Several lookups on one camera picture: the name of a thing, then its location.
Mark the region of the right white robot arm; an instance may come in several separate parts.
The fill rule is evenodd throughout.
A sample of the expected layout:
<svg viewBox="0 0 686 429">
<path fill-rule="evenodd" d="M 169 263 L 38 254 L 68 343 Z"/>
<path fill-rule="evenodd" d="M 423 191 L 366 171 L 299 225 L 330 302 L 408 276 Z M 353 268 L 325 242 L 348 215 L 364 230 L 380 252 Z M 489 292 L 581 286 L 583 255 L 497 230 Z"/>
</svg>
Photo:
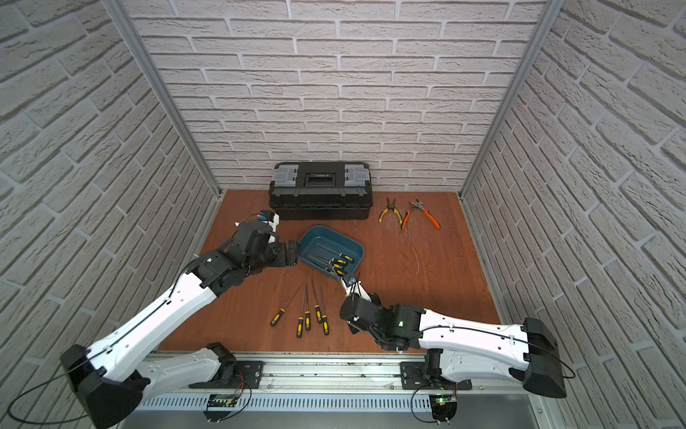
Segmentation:
<svg viewBox="0 0 686 429">
<path fill-rule="evenodd" d="M 426 350 L 430 379 L 502 379 L 542 397 L 567 396 L 557 339 L 537 318 L 490 325 L 410 305 L 386 309 L 377 296 L 357 292 L 348 294 L 339 315 L 352 332 L 368 332 L 383 350 Z"/>
</svg>

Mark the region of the file tool nine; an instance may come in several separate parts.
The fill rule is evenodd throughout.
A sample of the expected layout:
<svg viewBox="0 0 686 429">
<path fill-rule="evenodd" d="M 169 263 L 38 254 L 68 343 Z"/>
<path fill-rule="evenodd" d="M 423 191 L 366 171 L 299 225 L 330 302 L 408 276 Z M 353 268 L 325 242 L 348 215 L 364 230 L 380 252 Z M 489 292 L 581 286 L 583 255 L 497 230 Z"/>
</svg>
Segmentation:
<svg viewBox="0 0 686 429">
<path fill-rule="evenodd" d="M 342 260 L 339 258 L 328 259 L 325 257 L 320 257 L 318 255 L 311 255 L 310 258 L 314 259 L 315 261 L 317 261 L 321 264 L 325 264 L 325 266 L 332 266 L 332 267 L 338 268 L 341 271 L 343 271 L 348 264 L 348 262 L 346 260 Z"/>
</svg>

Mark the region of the file tool five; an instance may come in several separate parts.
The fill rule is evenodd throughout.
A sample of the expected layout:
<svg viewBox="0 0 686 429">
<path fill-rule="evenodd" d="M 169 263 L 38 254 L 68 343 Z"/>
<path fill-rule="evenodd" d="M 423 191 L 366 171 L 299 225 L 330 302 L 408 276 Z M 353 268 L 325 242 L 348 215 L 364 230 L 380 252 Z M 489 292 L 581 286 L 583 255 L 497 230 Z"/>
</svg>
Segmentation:
<svg viewBox="0 0 686 429">
<path fill-rule="evenodd" d="M 323 288 L 320 286 L 320 293 L 322 297 L 322 303 L 321 303 L 321 308 L 322 308 L 322 325 L 323 325 L 323 333 L 325 336 L 330 335 L 330 328 L 329 328 L 329 323 L 328 323 L 328 318 L 327 314 L 325 311 L 325 303 L 324 303 L 324 294 L 323 294 Z"/>
</svg>

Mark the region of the file tool two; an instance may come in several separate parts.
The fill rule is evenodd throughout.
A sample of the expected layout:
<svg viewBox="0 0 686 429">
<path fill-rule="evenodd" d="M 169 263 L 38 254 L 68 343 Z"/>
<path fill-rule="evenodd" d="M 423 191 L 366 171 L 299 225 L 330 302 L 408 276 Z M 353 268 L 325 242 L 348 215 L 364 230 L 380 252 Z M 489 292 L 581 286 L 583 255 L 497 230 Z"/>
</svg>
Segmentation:
<svg viewBox="0 0 686 429">
<path fill-rule="evenodd" d="M 300 311 L 300 315 L 298 317 L 298 330 L 297 330 L 297 338 L 298 339 L 303 337 L 306 325 L 307 325 L 307 290 L 304 290 L 301 311 Z"/>
</svg>

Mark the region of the file tool four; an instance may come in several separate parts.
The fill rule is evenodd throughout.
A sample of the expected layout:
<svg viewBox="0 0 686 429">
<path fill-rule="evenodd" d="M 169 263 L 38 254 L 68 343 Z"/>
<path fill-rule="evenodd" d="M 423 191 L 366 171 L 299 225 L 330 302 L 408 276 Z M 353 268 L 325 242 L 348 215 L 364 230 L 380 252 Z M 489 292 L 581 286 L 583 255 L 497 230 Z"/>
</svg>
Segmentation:
<svg viewBox="0 0 686 429">
<path fill-rule="evenodd" d="M 316 320 L 317 320 L 318 324 L 322 324 L 323 323 L 323 314 L 322 314 L 320 302 L 319 302 L 318 297 L 317 297 L 316 288 L 314 287 L 314 279 L 312 279 L 312 292 L 314 295 L 314 312 L 315 312 Z"/>
</svg>

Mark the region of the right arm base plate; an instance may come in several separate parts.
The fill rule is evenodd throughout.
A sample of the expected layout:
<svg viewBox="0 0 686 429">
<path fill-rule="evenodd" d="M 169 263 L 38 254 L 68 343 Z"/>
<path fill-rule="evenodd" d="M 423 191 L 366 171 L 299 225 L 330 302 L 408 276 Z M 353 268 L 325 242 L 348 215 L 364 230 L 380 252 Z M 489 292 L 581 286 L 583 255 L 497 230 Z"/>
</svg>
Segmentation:
<svg viewBox="0 0 686 429">
<path fill-rule="evenodd" d="M 471 380 L 455 383 L 442 375 L 430 375 L 426 364 L 422 362 L 401 362 L 399 368 L 403 390 L 414 391 L 422 385 L 428 385 L 433 389 L 450 391 L 454 388 L 457 388 L 459 391 L 471 391 L 473 389 Z"/>
</svg>

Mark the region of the file tool ten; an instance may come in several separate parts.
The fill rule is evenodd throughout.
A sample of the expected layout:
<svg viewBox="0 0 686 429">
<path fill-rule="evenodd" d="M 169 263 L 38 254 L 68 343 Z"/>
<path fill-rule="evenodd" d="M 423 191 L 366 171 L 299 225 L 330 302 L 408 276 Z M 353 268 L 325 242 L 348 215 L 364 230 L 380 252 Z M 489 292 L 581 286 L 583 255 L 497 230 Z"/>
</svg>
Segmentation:
<svg viewBox="0 0 686 429">
<path fill-rule="evenodd" d="M 328 255 L 327 257 L 322 256 L 322 255 L 312 255 L 312 258 L 318 258 L 321 261 L 324 261 L 325 263 L 329 264 L 330 266 L 333 266 L 335 268 L 343 268 L 343 266 L 346 266 L 348 262 L 351 261 L 351 259 L 342 254 L 342 253 L 336 253 L 333 252 L 332 254 Z"/>
</svg>

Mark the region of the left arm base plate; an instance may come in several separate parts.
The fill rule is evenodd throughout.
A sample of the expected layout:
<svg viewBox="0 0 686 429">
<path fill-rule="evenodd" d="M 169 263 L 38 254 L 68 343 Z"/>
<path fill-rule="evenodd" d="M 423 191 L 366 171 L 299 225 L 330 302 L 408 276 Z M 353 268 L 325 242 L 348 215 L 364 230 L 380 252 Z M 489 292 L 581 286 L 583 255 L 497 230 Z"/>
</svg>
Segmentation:
<svg viewBox="0 0 686 429">
<path fill-rule="evenodd" d="M 264 361 L 239 360 L 222 364 L 218 373 L 208 382 L 190 384 L 189 389 L 236 389 L 247 382 L 251 389 L 259 388 L 264 371 Z"/>
</svg>

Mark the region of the file tool three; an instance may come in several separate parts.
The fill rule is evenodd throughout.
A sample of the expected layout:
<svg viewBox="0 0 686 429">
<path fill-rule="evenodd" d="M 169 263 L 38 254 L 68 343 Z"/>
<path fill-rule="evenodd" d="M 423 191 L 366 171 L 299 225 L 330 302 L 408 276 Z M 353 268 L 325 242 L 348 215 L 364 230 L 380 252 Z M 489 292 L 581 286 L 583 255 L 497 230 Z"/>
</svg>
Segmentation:
<svg viewBox="0 0 686 429">
<path fill-rule="evenodd" d="M 305 293 L 304 293 L 304 303 L 303 303 L 303 316 L 304 316 L 304 323 L 305 323 L 305 331 L 309 332 L 311 330 L 311 312 L 309 309 L 309 289 L 308 286 L 305 286 Z"/>
</svg>

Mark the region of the file tool one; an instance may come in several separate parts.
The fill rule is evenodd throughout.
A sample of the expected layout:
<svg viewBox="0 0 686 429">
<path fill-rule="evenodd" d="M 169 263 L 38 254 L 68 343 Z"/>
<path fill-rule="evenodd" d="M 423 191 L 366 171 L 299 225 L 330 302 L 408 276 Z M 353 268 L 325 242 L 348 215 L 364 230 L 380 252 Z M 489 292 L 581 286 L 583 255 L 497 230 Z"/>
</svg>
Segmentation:
<svg viewBox="0 0 686 429">
<path fill-rule="evenodd" d="M 298 288 L 296 288 L 296 291 L 293 292 L 288 301 L 280 307 L 279 311 L 273 316 L 272 320 L 270 321 L 270 327 L 275 327 L 276 325 L 278 325 L 278 323 L 280 323 L 280 320 L 282 320 L 284 314 L 286 313 L 286 309 L 289 307 L 289 304 L 291 304 L 291 301 L 294 300 L 294 298 L 298 295 L 301 289 L 302 286 L 298 286 Z"/>
</svg>

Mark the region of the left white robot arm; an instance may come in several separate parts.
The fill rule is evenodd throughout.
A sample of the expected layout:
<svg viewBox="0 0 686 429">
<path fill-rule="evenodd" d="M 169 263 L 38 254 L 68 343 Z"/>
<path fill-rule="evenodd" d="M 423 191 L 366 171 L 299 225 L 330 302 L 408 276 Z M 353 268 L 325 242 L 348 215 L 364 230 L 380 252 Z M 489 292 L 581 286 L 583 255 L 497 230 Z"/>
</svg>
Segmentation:
<svg viewBox="0 0 686 429">
<path fill-rule="evenodd" d="M 240 223 L 228 241 L 193 259 L 173 286 L 126 324 L 89 347 L 73 345 L 61 357 L 71 389 L 97 428 L 125 420 L 144 400 L 178 388 L 229 387 L 236 359 L 220 343 L 161 363 L 148 354 L 191 316 L 250 275 L 294 266 L 294 241 L 280 241 L 280 218 L 262 211 Z"/>
</svg>

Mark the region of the file tool seven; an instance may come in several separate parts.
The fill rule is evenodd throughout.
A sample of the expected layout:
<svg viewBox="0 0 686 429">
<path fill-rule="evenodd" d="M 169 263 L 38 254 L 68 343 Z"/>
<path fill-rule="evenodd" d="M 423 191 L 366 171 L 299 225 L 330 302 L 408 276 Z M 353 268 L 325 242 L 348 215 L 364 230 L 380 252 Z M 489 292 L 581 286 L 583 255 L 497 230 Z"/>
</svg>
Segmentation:
<svg viewBox="0 0 686 429">
<path fill-rule="evenodd" d="M 322 268 L 323 268 L 323 271 L 325 271 L 329 275 L 334 275 L 334 276 L 337 276 L 339 278 L 341 278 L 345 275 L 345 273 L 343 271 L 339 270 L 338 268 L 332 267 L 332 266 L 322 266 Z"/>
</svg>

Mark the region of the file tool eleven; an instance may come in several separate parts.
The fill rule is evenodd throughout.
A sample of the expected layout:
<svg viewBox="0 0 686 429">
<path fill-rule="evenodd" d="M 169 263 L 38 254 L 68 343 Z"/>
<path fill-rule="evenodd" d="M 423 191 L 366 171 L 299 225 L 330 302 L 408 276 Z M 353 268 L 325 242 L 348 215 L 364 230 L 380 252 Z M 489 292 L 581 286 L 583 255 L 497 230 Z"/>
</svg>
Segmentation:
<svg viewBox="0 0 686 429">
<path fill-rule="evenodd" d="M 323 245 L 318 245 L 318 246 L 320 248 L 324 248 L 325 250 L 327 250 L 330 253 L 333 253 L 334 255 L 336 255 L 337 257 L 339 257 L 342 260 L 346 260 L 347 262 L 350 262 L 350 263 L 355 262 L 355 259 L 353 259 L 353 257 L 350 257 L 344 253 L 338 252 L 337 250 L 332 250 L 331 248 L 323 246 Z"/>
</svg>

